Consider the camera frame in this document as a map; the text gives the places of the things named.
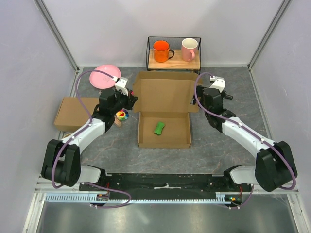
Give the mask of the pink plate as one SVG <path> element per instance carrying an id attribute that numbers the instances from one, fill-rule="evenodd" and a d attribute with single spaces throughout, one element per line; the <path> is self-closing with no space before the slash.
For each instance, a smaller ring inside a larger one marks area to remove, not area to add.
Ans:
<path id="1" fill-rule="evenodd" d="M 121 77 L 121 71 L 114 65 L 102 65 L 96 68 L 96 70 L 103 71 L 116 78 Z M 97 89 L 108 89 L 114 87 L 116 79 L 110 78 L 108 75 L 100 72 L 91 72 L 89 81 L 91 85 Z"/>

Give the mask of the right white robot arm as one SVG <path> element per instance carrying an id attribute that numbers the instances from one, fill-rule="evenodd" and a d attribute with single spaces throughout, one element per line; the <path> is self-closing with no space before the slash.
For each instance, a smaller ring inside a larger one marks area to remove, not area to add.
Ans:
<path id="1" fill-rule="evenodd" d="M 253 166 L 237 165 L 224 172 L 226 190 L 234 191 L 240 184 L 258 184 L 267 192 L 295 188 L 297 170 L 288 143 L 275 142 L 245 125 L 223 107 L 223 96 L 216 88 L 196 86 L 194 97 L 210 126 L 234 139 L 255 158 Z"/>

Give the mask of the orange mug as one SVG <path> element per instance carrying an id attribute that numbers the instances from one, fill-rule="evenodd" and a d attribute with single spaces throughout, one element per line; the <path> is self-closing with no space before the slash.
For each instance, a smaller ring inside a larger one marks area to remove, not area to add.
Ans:
<path id="1" fill-rule="evenodd" d="M 165 40 L 158 40 L 153 43 L 154 60 L 164 63 L 175 55 L 174 50 L 170 49 L 170 44 Z"/>

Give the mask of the rainbow flower toy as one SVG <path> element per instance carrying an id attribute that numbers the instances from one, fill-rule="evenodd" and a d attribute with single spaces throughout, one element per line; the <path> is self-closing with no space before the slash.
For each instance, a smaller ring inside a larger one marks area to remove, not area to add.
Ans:
<path id="1" fill-rule="evenodd" d="M 122 109 L 116 113 L 116 117 L 119 121 L 125 121 L 129 117 L 128 111 L 126 109 Z"/>

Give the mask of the green black eraser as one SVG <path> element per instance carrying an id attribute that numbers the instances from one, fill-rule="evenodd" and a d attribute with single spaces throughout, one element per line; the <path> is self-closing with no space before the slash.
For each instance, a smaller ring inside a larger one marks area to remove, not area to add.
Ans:
<path id="1" fill-rule="evenodd" d="M 154 129 L 154 134 L 156 135 L 162 135 L 163 129 L 165 127 L 165 123 L 163 122 L 158 122 L 155 129 Z"/>

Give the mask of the closed brown cardboard box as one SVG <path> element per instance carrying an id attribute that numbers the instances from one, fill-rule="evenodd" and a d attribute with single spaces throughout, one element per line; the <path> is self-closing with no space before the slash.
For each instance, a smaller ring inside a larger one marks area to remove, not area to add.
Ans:
<path id="1" fill-rule="evenodd" d="M 89 122 L 89 115 L 77 98 L 65 97 L 59 107 L 54 125 L 62 132 L 75 132 Z"/>

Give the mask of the orange black highlighter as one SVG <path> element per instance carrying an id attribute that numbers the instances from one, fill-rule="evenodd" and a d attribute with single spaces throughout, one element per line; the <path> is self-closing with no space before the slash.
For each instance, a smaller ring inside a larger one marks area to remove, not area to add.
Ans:
<path id="1" fill-rule="evenodd" d="M 225 99 L 229 99 L 229 100 L 232 100 L 233 97 L 231 95 L 225 95 Z"/>

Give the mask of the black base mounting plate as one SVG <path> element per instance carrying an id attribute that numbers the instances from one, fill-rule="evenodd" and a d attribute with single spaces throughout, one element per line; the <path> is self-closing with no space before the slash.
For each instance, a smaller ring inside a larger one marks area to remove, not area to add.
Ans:
<path id="1" fill-rule="evenodd" d="M 134 199 L 211 198 L 216 192 L 251 191 L 249 184 L 235 184 L 225 175 L 110 173 L 98 186 L 129 193 Z"/>

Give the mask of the foundation bottle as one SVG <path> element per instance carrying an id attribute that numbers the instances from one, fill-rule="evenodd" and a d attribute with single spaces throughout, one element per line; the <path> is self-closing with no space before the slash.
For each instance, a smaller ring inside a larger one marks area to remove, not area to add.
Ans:
<path id="1" fill-rule="evenodd" d="M 115 124 L 117 127 L 121 127 L 121 126 L 122 126 L 121 121 L 118 120 L 117 118 L 114 119 L 114 124 Z"/>

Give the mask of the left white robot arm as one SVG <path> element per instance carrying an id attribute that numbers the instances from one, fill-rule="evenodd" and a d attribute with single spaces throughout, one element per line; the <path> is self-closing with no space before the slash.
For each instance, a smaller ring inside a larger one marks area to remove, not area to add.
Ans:
<path id="1" fill-rule="evenodd" d="M 107 180 L 101 176 L 102 171 L 93 166 L 82 166 L 80 155 L 111 128 L 117 112 L 132 110 L 137 100 L 130 89 L 101 91 L 99 103 L 81 128 L 62 140 L 52 139 L 47 144 L 41 176 L 50 180 L 54 188 L 89 183 L 96 191 L 105 189 Z"/>

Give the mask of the brown cardboard box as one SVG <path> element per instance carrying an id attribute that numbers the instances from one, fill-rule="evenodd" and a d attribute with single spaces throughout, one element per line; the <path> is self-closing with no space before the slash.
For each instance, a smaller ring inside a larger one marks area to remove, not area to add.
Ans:
<path id="1" fill-rule="evenodd" d="M 75 132 L 89 122 L 89 115 L 77 98 L 65 97 L 59 107 L 54 125 L 62 132 Z"/>
<path id="2" fill-rule="evenodd" d="M 192 72 L 141 71 L 133 84 L 138 97 L 133 111 L 139 114 L 140 148 L 187 149 L 191 146 L 190 113 L 198 75 Z M 154 134 L 158 122 L 165 123 L 162 135 Z"/>

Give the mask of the pink mug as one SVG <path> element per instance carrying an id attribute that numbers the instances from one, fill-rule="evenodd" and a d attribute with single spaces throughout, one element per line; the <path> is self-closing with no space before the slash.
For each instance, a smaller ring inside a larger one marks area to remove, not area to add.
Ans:
<path id="1" fill-rule="evenodd" d="M 186 62 L 191 62 L 195 59 L 195 54 L 198 48 L 198 42 L 194 38 L 185 38 L 181 43 L 182 59 Z"/>

